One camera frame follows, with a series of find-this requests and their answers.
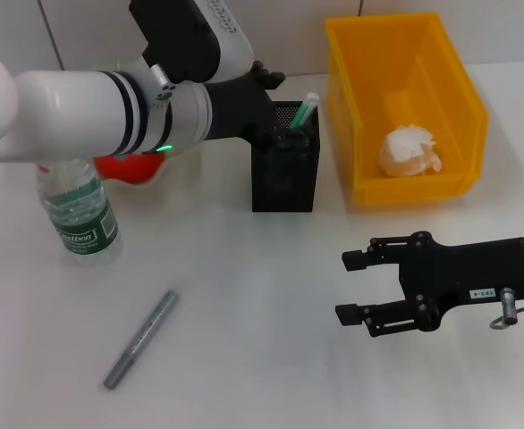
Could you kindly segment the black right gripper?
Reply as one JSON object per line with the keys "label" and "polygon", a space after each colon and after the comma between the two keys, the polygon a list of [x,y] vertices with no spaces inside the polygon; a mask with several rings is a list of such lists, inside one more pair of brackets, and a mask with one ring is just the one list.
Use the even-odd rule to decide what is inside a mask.
{"label": "black right gripper", "polygon": [[405,300],[335,307],[342,326],[365,325],[371,337],[437,330],[453,308],[499,302],[508,289],[524,299],[524,238],[459,246],[437,243],[430,233],[372,238],[365,251],[342,253],[348,272],[398,265]]}

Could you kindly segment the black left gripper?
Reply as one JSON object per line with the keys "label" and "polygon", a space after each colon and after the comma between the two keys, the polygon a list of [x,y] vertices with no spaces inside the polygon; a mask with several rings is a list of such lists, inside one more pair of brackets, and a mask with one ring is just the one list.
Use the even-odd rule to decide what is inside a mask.
{"label": "black left gripper", "polygon": [[305,128],[276,128],[274,102],[267,94],[286,80],[279,71],[269,71],[255,61],[245,75],[220,83],[206,84],[212,120],[206,140],[241,138],[250,144],[266,131],[264,151],[307,153],[312,132]]}

